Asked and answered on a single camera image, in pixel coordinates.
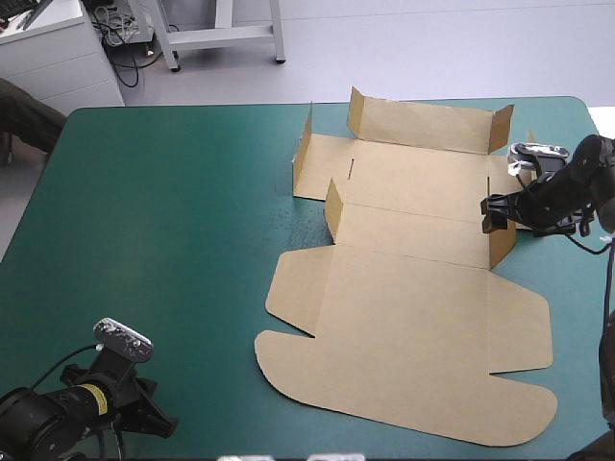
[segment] white metal frame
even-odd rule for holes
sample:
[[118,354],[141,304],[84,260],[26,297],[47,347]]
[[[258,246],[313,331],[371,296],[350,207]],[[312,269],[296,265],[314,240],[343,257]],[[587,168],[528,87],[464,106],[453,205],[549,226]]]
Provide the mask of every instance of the white metal frame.
[[234,0],[216,0],[215,27],[197,31],[170,31],[160,0],[146,0],[152,26],[160,42],[166,63],[173,71],[180,70],[178,51],[222,48],[242,44],[271,43],[276,47],[276,61],[285,62],[280,0],[269,0],[271,25],[233,27]]

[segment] white drawer cabinet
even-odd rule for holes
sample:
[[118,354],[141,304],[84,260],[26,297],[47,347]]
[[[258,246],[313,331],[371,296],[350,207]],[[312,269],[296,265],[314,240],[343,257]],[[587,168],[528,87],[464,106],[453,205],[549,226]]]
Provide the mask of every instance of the white drawer cabinet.
[[27,31],[0,35],[0,77],[68,114],[124,106],[117,80],[79,0],[54,0]]

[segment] drawer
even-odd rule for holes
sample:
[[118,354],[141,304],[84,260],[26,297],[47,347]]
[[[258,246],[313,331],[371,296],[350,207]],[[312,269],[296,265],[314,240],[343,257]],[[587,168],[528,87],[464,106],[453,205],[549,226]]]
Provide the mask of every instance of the drawer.
[[39,100],[112,79],[115,79],[115,75],[109,62],[99,54],[82,56],[7,78]]
[[115,80],[69,91],[41,102],[66,115],[80,108],[124,107],[122,93]]
[[0,45],[0,77],[7,78],[93,53],[103,54],[89,22]]

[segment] cardboard flap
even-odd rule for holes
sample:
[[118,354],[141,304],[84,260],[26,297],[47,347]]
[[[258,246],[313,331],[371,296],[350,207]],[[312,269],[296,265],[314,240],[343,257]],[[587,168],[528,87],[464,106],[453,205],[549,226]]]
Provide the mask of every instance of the cardboard flap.
[[547,368],[553,364],[549,304],[542,296],[488,273],[487,305],[491,373]]
[[315,334],[334,248],[282,253],[265,302],[267,311]]
[[306,156],[308,155],[309,143],[311,141],[312,123],[311,123],[311,105],[309,105],[309,112],[307,113],[306,123],[304,125],[304,133],[301,136],[301,142],[299,143],[299,150],[295,154],[295,158],[292,160],[292,189],[297,189],[297,184],[301,178],[301,174],[304,170],[304,163],[306,162]]
[[493,114],[491,122],[491,136],[489,139],[489,152],[495,152],[508,144],[510,135],[510,120],[514,106],[506,106]]
[[511,113],[370,98],[353,88],[348,122],[360,139],[486,155],[504,134],[507,141]]
[[479,223],[346,204],[331,182],[325,217],[337,245],[489,269],[489,235]]
[[344,202],[340,195],[340,192],[335,185],[335,181],[331,180],[329,184],[329,191],[327,192],[327,200],[325,201],[325,219],[327,220],[327,227],[333,237],[333,242],[337,242],[337,231],[342,219],[342,208]]
[[348,180],[358,142],[348,137],[311,134],[293,161],[293,172],[298,172],[293,195],[325,200],[332,178],[338,183]]
[[[272,385],[304,403],[478,444],[524,443],[551,421],[556,399],[489,375],[491,363],[504,364],[489,356],[489,277],[497,276],[335,247],[315,338],[265,331],[258,364]],[[501,296],[491,316],[500,325],[506,303],[512,318],[514,300],[524,312],[536,307],[520,287],[492,288]],[[493,344],[526,349],[517,358],[535,363],[532,332],[513,328],[504,337],[515,334],[517,342]]]

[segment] cable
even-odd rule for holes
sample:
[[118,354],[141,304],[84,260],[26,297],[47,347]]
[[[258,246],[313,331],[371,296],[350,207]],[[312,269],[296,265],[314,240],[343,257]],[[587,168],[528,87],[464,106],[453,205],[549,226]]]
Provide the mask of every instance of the cable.
[[[94,27],[98,28],[98,25],[96,23],[92,23],[92,25]],[[180,28],[178,26],[176,26],[175,24],[169,24],[169,27],[173,27],[175,28],[175,30],[177,32],[180,31]],[[122,67],[124,69],[144,69],[146,67],[149,67],[150,65],[155,64],[160,58],[162,57],[162,51],[160,51],[155,58],[153,58],[151,61],[144,63],[144,64],[138,64],[136,67],[134,65],[127,65],[127,64],[121,64],[119,62],[113,62],[113,65],[115,65],[116,67]]]
[[115,444],[117,446],[117,459],[119,461],[124,461],[125,450],[124,450],[124,436],[122,435],[122,431],[119,430],[113,423],[111,423],[111,431],[115,436]]
[[77,349],[74,352],[71,352],[69,355],[67,355],[66,357],[64,357],[62,360],[60,360],[58,363],[56,363],[53,367],[51,367],[47,373],[45,373],[43,376],[41,376],[37,382],[35,382],[32,386],[30,386],[30,390],[34,390],[42,381],[44,381],[49,375],[51,375],[52,373],[54,373],[56,371],[56,369],[62,364],[64,363],[66,360],[68,360],[71,357],[74,357],[75,355],[81,353],[81,352],[85,352],[85,351],[90,351],[93,349],[96,349],[98,347],[97,344],[90,344],[89,346],[84,346],[80,349]]
[[96,439],[98,439],[98,461],[107,461],[107,448],[105,447],[105,434],[103,431],[96,431]]
[[576,240],[574,237],[572,237],[571,235],[568,235],[567,233],[561,233],[560,235],[563,235],[564,237],[566,237],[568,240],[570,240],[571,242],[573,242],[575,245],[577,245],[579,248],[581,248],[582,250],[586,251],[587,253],[590,253],[592,255],[602,255],[603,253],[606,253],[608,251],[609,248],[611,248],[613,245],[611,243],[607,243],[606,245],[604,245],[602,248],[600,248],[599,250],[593,250],[589,247],[586,247],[585,245],[583,245],[582,243],[580,243],[578,240]]
[[606,330],[608,328],[608,316],[611,311],[610,309],[611,283],[613,281],[613,258],[614,257],[615,257],[615,245],[611,245],[611,251],[608,253],[608,263],[606,266],[606,288],[604,289],[603,335],[606,334]]
[[113,72],[115,73],[115,76],[117,77],[117,80],[120,81],[121,84],[123,84],[124,86],[128,87],[128,88],[134,88],[138,85],[138,68],[136,67],[136,60],[135,60],[135,56],[133,55],[133,52],[131,51],[130,47],[128,46],[128,43],[126,43],[126,41],[124,40],[124,37],[121,36],[117,30],[109,25],[106,24],[101,24],[101,22],[98,20],[98,17],[96,16],[96,14],[94,15],[94,21],[96,21],[96,25],[98,26],[98,29],[101,30],[101,32],[103,31],[103,27],[107,27],[108,30],[113,31],[117,37],[121,40],[121,42],[124,44],[124,46],[126,47],[126,50],[128,51],[129,56],[131,57],[131,60],[133,61],[133,68],[135,70],[135,82],[131,85],[127,84],[126,81],[124,79],[122,79],[122,77],[119,75],[119,71],[117,70],[117,66],[115,65],[115,61],[113,60],[113,58],[111,57],[111,53],[109,53],[108,49],[107,49],[107,41],[105,40],[105,34],[103,33],[103,39],[102,39],[102,45],[103,45],[103,49],[105,49],[105,51],[107,52],[107,57],[109,58],[109,61],[111,63],[111,66],[113,67]]

